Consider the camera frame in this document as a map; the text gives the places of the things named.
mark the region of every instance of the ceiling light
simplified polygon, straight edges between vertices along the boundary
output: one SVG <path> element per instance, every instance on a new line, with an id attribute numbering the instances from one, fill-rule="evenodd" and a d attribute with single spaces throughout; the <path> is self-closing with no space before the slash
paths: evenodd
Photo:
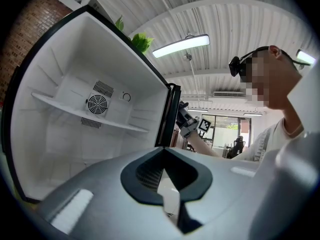
<path id="1" fill-rule="evenodd" d="M 250 113 L 244 113 L 243 114 L 244 116 L 249 116 L 249 117 L 261 117 L 262 116 L 262 114 L 250 114 Z"/>
<path id="2" fill-rule="evenodd" d="M 303 52 L 302 50 L 298 50 L 298 52 L 296 53 L 296 57 L 299 60 L 302 60 L 304 62 L 313 64 L 315 63 L 316 59 L 314 57 L 311 57 L 309 54 L 306 54 L 305 52 Z"/>
<path id="3" fill-rule="evenodd" d="M 194 112 L 208 112 L 208 110 L 202 110 L 202 109 L 188 109 L 188 111 L 194 111 Z"/>
<path id="4" fill-rule="evenodd" d="M 210 44 L 209 36 L 207 34 L 201 34 L 192 37 L 186 37 L 183 40 L 170 43 L 152 52 L 156 58 L 168 55 L 177 51 L 185 50 L 197 46 L 207 46 Z"/>

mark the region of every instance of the brick wall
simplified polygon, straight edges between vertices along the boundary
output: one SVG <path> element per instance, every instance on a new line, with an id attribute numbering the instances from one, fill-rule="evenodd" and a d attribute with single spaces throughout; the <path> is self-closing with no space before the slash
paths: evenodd
<path id="1" fill-rule="evenodd" d="M 0 53 L 0 102 L 8 84 L 37 40 L 72 10 L 58 0 L 30 0 L 16 18 Z"/>

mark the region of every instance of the fan grille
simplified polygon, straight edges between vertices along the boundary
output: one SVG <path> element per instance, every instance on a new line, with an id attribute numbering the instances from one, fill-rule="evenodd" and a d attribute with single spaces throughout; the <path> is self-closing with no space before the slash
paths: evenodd
<path id="1" fill-rule="evenodd" d="M 83 126 L 89 126 L 89 127 L 93 127 L 93 128 L 97 128 L 97 129 L 99 129 L 102 125 L 102 123 L 100 123 L 100 122 L 93 121 L 93 120 L 90 120 L 90 119 L 87 119 L 84 117 L 81 118 L 81 124 Z"/>
<path id="2" fill-rule="evenodd" d="M 101 81 L 97 81 L 95 83 L 93 90 L 109 98 L 111 98 L 112 94 L 114 93 L 114 89 L 111 86 Z"/>
<path id="3" fill-rule="evenodd" d="M 102 114 L 108 108 L 107 100 L 101 95 L 93 95 L 88 100 L 88 108 L 93 114 Z"/>

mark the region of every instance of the air conditioner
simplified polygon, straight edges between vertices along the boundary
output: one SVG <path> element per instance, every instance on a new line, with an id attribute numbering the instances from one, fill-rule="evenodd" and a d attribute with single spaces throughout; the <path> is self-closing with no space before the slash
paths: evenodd
<path id="1" fill-rule="evenodd" d="M 214 91 L 212 97 L 208 98 L 214 103 L 246 103 L 246 94 L 240 91 Z"/>

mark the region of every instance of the green leaf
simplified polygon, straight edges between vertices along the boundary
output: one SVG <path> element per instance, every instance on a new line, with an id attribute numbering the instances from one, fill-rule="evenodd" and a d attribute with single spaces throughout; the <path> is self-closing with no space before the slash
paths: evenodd
<path id="1" fill-rule="evenodd" d="M 115 26 L 117 27 L 118 30 L 122 31 L 125 27 L 125 24 L 122 20 L 122 15 L 120 18 L 118 18 L 118 20 L 115 22 Z"/>
<path id="2" fill-rule="evenodd" d="M 147 38 L 147 33 L 137 33 L 132 38 L 132 44 L 143 54 L 145 54 L 150 47 L 154 38 Z"/>

